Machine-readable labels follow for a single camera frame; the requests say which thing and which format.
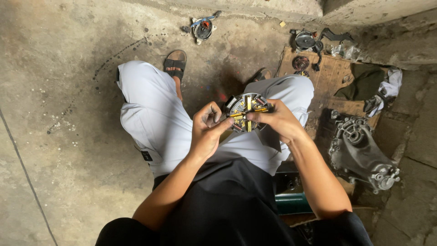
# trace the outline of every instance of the white pants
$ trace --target white pants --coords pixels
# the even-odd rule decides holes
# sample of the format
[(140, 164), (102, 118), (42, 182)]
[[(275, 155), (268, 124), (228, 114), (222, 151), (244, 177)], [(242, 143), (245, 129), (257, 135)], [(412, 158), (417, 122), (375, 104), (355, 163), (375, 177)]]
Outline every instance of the white pants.
[[(117, 84), (127, 101), (121, 108), (121, 124), (141, 150), (150, 154), (152, 161), (148, 163), (154, 176), (168, 174), (190, 150), (193, 127), (193, 121), (177, 97), (176, 84), (167, 73), (147, 62), (130, 61), (118, 69)], [(247, 92), (282, 100), (304, 126), (314, 87), (304, 76), (288, 75), (252, 82), (246, 86), (244, 93)], [(284, 143), (281, 149), (282, 152), (278, 152), (263, 146), (255, 132), (234, 132), (220, 143), (207, 162), (246, 157), (273, 176), (281, 161), (290, 155)]]

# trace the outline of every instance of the paint splatter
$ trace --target paint splatter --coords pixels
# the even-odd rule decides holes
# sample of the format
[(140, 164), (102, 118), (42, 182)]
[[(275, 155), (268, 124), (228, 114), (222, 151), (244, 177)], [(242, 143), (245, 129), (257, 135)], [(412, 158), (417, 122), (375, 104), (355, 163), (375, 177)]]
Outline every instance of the paint splatter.
[(222, 101), (222, 102), (226, 102), (226, 96), (225, 96), (225, 94), (219, 92), (219, 93), (218, 93), (218, 96), (219, 96), (219, 98), (220, 98), (220, 101)]

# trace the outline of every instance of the sandal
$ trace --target sandal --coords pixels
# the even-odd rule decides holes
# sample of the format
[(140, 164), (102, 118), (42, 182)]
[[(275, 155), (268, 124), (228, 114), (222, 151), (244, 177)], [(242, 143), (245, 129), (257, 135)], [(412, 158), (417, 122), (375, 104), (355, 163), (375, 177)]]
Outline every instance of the sandal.
[(252, 82), (256, 82), (255, 80), (265, 80), (265, 79), (271, 79), (272, 78), (272, 72), (268, 70), (267, 68), (263, 67), (261, 68), (253, 77)]
[[(186, 64), (187, 64), (187, 54), (185, 53), (185, 51), (180, 49), (174, 50), (165, 59), (164, 72), (168, 73), (170, 77), (176, 76), (180, 79), (180, 81), (182, 81)], [(168, 67), (180, 68), (180, 71), (179, 70), (167, 71)]]

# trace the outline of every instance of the green cloth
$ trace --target green cloth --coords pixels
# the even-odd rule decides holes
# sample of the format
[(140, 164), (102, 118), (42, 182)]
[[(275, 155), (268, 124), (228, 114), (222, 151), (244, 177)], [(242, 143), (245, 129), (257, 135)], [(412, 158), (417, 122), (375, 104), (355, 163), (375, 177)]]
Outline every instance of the green cloth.
[(371, 99), (378, 92), (379, 85), (384, 81), (385, 72), (374, 64), (351, 64), (354, 81), (338, 90), (334, 96), (345, 97), (351, 101)]

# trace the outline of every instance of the knee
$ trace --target knee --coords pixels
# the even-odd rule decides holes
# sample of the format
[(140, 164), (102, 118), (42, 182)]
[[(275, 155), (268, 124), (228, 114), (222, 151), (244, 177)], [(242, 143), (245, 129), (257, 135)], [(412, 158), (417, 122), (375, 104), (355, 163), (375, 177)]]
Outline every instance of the knee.
[(313, 98), (314, 86), (309, 78), (302, 75), (290, 75), (289, 78), (283, 82), (294, 94), (301, 95), (306, 98)]
[(138, 72), (155, 72), (152, 65), (144, 61), (128, 61), (118, 66), (120, 74), (131, 74)]

